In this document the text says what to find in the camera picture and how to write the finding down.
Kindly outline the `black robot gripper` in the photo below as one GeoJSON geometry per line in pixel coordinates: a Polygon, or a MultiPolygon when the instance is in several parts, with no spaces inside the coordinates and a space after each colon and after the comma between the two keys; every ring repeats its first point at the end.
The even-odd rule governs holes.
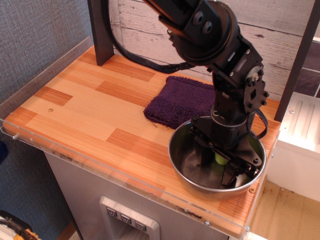
{"type": "Polygon", "coordinates": [[[235,122],[228,122],[213,111],[210,116],[191,118],[190,133],[201,148],[200,166],[210,166],[215,160],[215,153],[227,160],[221,180],[225,187],[235,187],[237,177],[247,175],[254,178],[260,171],[263,161],[249,141],[249,138],[261,138],[251,131],[255,116],[251,113],[235,122]]]}

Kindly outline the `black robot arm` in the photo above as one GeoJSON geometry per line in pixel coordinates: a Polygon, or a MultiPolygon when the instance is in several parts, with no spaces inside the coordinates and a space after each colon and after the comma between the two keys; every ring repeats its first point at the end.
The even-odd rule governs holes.
{"type": "Polygon", "coordinates": [[[263,81],[262,57],[246,40],[231,8],[213,0],[150,0],[159,21],[188,68],[204,66],[213,74],[215,101],[209,117],[193,117],[195,140],[225,158],[222,184],[239,174],[254,177],[262,160],[249,145],[266,131],[251,130],[256,116],[266,123],[261,107],[269,93],[263,81]]]}

